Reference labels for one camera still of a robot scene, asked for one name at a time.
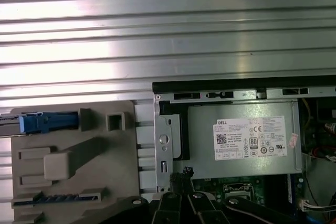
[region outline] motherboard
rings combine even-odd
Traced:
[[[257,204],[265,204],[264,176],[212,178],[193,180],[194,189],[213,194],[218,202],[239,196]]]

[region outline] black cable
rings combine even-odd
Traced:
[[[306,179],[306,181],[307,181],[307,186],[308,186],[308,190],[309,190],[309,193],[310,193],[310,195],[311,195],[311,198],[314,200],[316,206],[318,206],[319,204],[317,203],[317,200],[315,199],[314,194],[313,194],[313,192],[312,192],[312,190],[311,190],[311,188],[310,188],[310,184],[309,184],[309,181],[308,181],[308,178],[307,178],[307,174],[306,174],[306,173],[305,173],[305,179]]]

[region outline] connector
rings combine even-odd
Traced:
[[[301,199],[299,201],[299,209],[302,212],[308,212],[309,211],[309,209],[304,206],[305,203],[309,203],[309,201],[307,199]]]

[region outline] sticker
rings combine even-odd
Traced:
[[[213,126],[213,130],[217,161],[287,156],[283,116],[219,119]]]
[[[298,137],[299,137],[298,134],[292,133],[292,136],[290,137],[290,141],[289,141],[288,147],[294,149],[295,146],[296,146],[296,142],[298,141]]]

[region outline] blue plastic clip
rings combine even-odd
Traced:
[[[25,134],[76,129],[78,123],[77,112],[36,112],[19,115],[20,132]]]

